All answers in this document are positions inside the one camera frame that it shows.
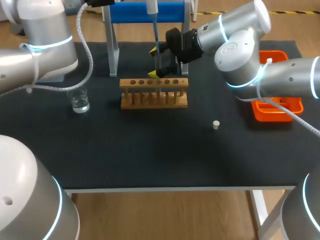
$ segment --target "water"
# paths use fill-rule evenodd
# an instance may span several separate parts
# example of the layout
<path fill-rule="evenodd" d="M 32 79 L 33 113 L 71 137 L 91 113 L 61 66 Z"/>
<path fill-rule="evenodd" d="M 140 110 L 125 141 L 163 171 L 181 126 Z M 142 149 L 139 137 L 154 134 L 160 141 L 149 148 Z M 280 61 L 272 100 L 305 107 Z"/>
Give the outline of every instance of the water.
<path fill-rule="evenodd" d="M 90 109 L 87 95 L 74 96 L 71 100 L 73 111 L 77 114 L 83 114 Z"/>

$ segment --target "table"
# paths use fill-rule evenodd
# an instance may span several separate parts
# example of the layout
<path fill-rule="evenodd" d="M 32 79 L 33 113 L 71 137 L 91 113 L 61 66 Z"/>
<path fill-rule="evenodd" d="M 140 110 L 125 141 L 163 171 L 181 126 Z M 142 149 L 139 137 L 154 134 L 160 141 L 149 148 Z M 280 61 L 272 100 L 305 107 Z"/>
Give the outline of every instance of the table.
<path fill-rule="evenodd" d="M 317 164 L 317 138 L 297 122 L 257 122 L 250 103 L 227 88 L 212 55 L 190 64 L 188 108 L 125 111 L 119 79 L 108 77 L 106 44 L 89 47 L 95 66 L 86 86 L 88 113 L 73 113 L 60 92 L 17 91 L 0 99 L 0 134 L 26 144 L 70 193 L 292 189 Z M 62 85 L 88 70 L 82 46 L 76 48 L 79 66 Z M 153 44 L 119 48 L 118 77 L 147 78 Z M 293 41 L 262 41 L 260 48 L 301 56 Z M 316 100 L 302 103 L 302 118 L 320 128 Z M 216 131 L 214 120 L 221 124 Z M 261 191 L 252 196 L 263 201 Z"/>

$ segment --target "orange container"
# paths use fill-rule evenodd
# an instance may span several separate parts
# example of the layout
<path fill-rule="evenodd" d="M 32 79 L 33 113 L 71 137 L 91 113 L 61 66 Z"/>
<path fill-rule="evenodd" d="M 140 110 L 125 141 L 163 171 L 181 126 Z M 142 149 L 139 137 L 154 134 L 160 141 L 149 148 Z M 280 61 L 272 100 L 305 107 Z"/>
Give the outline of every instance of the orange container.
<path fill-rule="evenodd" d="M 260 51 L 260 63 L 265 64 L 269 58 L 272 58 L 273 63 L 288 60 L 287 54 L 283 51 Z M 300 97 L 274 97 L 272 101 L 296 115 L 304 111 Z M 293 120 L 291 116 L 269 103 L 255 100 L 251 102 L 251 105 L 255 118 L 260 122 L 291 122 Z"/>

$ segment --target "test tube rack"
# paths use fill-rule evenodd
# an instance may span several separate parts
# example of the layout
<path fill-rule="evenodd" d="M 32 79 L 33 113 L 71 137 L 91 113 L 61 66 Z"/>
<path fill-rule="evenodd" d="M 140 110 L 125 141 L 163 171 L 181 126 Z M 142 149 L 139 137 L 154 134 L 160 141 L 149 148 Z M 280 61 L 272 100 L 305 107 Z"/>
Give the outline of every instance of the test tube rack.
<path fill-rule="evenodd" d="M 188 78 L 126 78 L 120 79 L 121 109 L 187 108 Z"/>

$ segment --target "wooden floor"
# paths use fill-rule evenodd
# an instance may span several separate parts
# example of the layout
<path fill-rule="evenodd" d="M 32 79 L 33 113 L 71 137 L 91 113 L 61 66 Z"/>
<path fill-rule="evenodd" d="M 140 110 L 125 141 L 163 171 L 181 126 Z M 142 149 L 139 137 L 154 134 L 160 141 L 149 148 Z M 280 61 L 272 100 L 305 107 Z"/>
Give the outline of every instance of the wooden floor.
<path fill-rule="evenodd" d="M 199 0 L 200 12 L 229 11 L 247 0 Z M 319 0 L 265 0 L 272 11 L 319 11 Z M 199 15 L 196 28 L 216 18 Z M 320 15 L 271 15 L 272 30 L 264 40 L 296 40 L 304 57 L 320 55 Z M 79 41 L 76 18 L 69 23 L 75 41 Z M 88 42 L 105 42 L 102 17 L 85 13 L 81 21 Z M 159 38 L 180 24 L 159 25 Z M 0 46 L 17 47 L 25 42 L 9 34 L 9 23 L 0 22 Z M 151 24 L 119 24 L 118 41 L 153 42 Z M 268 211 L 282 195 L 281 190 L 263 191 Z M 257 239 L 247 193 L 244 191 L 153 192 L 78 194 L 80 240 L 254 240 Z M 273 240 L 282 240 L 281 232 Z"/>

